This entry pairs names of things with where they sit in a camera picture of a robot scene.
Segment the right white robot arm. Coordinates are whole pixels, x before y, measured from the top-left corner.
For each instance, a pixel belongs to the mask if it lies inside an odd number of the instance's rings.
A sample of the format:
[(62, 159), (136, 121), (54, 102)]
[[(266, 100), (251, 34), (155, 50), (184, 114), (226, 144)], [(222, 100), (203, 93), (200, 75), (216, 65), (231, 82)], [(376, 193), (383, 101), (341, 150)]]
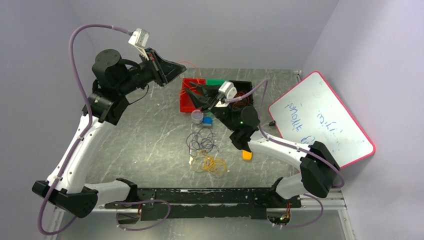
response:
[(232, 132), (231, 143), (238, 150), (274, 157), (299, 171), (276, 181), (269, 197), (275, 207), (282, 207), (297, 195), (326, 198), (335, 187), (340, 167), (324, 143), (316, 141), (308, 145), (266, 133), (261, 129), (258, 112), (252, 104), (239, 109), (232, 107), (242, 97), (236, 97), (237, 90), (230, 81), (222, 85), (193, 83), (192, 86), (195, 91), (190, 88), (184, 91), (194, 107), (212, 113), (226, 126)]

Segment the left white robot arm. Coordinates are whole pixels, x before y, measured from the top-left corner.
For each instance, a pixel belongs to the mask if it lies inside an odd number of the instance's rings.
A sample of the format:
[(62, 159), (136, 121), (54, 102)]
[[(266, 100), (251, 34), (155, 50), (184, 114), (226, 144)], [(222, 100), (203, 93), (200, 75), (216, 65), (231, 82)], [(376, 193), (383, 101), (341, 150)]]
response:
[(115, 49), (97, 54), (92, 65), (95, 81), (83, 108), (75, 139), (46, 180), (38, 180), (32, 191), (78, 218), (95, 207), (120, 202), (126, 208), (139, 200), (135, 183), (117, 178), (107, 183), (86, 183), (86, 176), (104, 141), (129, 106), (127, 95), (151, 82), (164, 86), (186, 71), (182, 64), (160, 57), (152, 48), (137, 63), (124, 59)]

